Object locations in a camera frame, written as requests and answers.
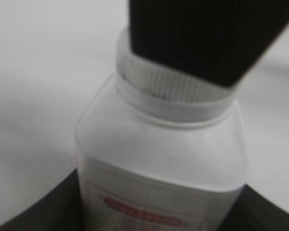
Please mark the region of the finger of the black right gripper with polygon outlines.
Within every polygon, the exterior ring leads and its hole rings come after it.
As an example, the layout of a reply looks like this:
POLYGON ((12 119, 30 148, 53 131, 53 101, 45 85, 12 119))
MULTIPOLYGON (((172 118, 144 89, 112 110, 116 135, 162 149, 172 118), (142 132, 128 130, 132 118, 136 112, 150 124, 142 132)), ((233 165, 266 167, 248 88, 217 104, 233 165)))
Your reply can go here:
POLYGON ((289 23, 289 0, 131 0, 133 53, 234 86, 289 23))

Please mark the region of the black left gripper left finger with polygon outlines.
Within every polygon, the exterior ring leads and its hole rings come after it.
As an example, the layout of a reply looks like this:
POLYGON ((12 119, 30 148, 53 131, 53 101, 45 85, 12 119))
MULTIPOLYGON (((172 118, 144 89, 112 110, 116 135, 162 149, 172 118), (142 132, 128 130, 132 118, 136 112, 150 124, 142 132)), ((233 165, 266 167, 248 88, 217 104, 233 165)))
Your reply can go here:
POLYGON ((83 210, 77 170, 24 212, 0 225, 0 231, 82 231, 83 210))

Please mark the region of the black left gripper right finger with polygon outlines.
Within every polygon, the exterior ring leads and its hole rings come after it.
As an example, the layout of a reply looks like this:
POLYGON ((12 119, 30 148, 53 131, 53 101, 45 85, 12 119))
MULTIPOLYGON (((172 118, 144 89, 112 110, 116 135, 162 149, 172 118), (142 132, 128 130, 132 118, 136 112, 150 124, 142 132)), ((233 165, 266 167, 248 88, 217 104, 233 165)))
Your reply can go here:
POLYGON ((227 231, 289 231, 289 213, 246 185, 226 218, 227 231))

